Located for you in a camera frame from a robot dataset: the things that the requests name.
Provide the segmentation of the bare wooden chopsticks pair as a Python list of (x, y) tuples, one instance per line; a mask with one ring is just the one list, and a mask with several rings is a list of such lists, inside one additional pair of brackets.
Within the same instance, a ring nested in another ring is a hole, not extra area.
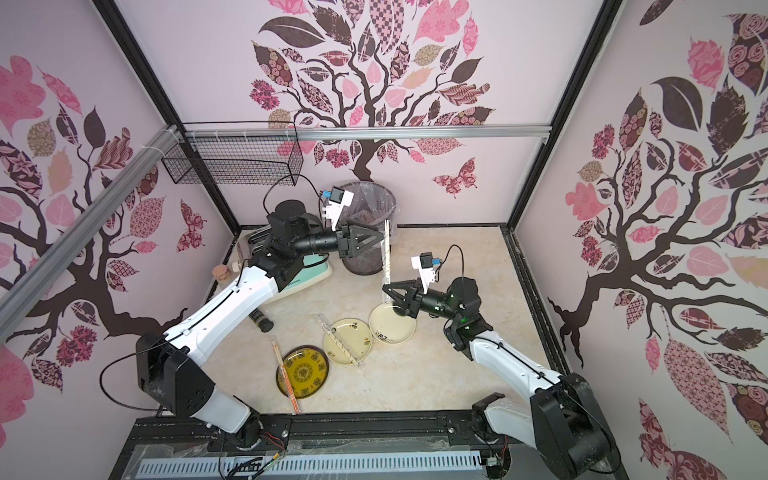
[(391, 281), (391, 246), (390, 246), (390, 239), (391, 239), (391, 229), (390, 229), (390, 220), (386, 219), (384, 221), (384, 238), (382, 240), (382, 262), (383, 262), (383, 270), (382, 270), (382, 280), (383, 285), (388, 284)]

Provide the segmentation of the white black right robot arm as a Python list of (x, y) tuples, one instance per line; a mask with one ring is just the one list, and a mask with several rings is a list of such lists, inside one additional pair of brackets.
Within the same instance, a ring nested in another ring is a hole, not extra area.
[(619, 447), (589, 383), (534, 362), (495, 332), (480, 312), (475, 280), (458, 277), (444, 292), (418, 280), (387, 283), (382, 291), (404, 316), (424, 312), (446, 319), (443, 333), (451, 346), (527, 401), (522, 407), (504, 396), (488, 397), (481, 416), (492, 433), (537, 450), (559, 479), (622, 470)]

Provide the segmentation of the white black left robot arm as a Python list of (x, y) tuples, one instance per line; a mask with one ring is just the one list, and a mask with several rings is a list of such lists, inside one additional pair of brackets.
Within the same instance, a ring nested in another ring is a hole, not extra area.
[(323, 222), (299, 200), (279, 203), (268, 214), (269, 231), (235, 281), (186, 320), (136, 344), (139, 388), (180, 418), (194, 418), (253, 443), (260, 435), (258, 412), (225, 393), (203, 365), (236, 326), (282, 292), (304, 269), (305, 257), (337, 253), (354, 258), (379, 246), (384, 235), (355, 223)]

